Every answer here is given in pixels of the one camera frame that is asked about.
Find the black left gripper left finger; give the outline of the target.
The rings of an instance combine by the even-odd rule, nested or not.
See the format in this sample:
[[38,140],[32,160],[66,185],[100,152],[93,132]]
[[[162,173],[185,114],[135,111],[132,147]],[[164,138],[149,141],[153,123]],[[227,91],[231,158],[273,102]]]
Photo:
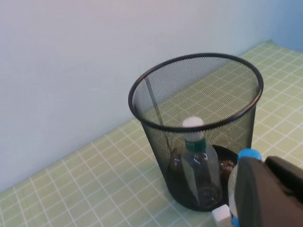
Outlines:
[[244,157],[236,178],[241,227],[301,227],[303,201],[284,194],[265,161]]

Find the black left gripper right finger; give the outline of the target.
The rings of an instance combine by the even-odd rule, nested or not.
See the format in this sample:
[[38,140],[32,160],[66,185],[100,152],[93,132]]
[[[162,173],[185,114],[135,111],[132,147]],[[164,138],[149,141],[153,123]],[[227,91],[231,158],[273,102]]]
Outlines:
[[274,174],[285,195],[303,201],[303,170],[277,156],[269,156],[266,166]]

